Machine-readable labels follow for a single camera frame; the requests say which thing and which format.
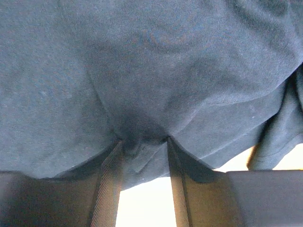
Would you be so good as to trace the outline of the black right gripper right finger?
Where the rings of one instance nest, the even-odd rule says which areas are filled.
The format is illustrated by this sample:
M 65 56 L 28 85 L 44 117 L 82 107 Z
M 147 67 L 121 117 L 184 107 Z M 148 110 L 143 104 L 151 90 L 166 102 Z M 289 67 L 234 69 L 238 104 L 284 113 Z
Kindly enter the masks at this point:
M 300 227 L 301 170 L 214 171 L 167 139 L 179 227 Z

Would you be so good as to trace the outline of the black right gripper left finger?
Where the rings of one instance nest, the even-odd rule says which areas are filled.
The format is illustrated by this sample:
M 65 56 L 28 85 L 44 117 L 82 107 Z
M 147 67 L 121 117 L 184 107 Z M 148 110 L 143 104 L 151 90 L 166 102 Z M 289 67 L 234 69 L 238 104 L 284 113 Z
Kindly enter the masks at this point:
M 3 227 L 113 227 L 122 187 L 122 142 L 53 178 L 0 174 Z

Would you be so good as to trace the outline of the black t shirt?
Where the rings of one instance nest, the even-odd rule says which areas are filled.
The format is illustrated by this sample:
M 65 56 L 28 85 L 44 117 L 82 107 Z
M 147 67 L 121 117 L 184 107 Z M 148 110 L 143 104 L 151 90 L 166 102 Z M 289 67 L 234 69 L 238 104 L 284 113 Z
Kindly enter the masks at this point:
M 124 189 L 172 136 L 212 168 L 303 141 L 300 0 L 3 0 L 0 168 L 54 177 L 124 141 Z

